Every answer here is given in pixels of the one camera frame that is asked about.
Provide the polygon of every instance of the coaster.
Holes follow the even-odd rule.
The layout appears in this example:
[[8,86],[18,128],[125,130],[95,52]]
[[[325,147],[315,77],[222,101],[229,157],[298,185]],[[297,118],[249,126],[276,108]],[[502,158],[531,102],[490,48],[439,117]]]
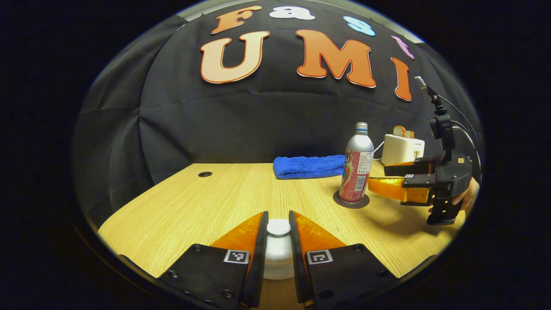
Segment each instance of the coaster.
[[336,191],[333,194],[333,200],[338,203],[339,205],[350,208],[350,209],[359,209],[367,206],[369,204],[369,197],[367,195],[364,195],[364,197],[360,200],[360,202],[357,202],[355,204],[349,204],[348,202],[344,202],[339,197],[339,191]]

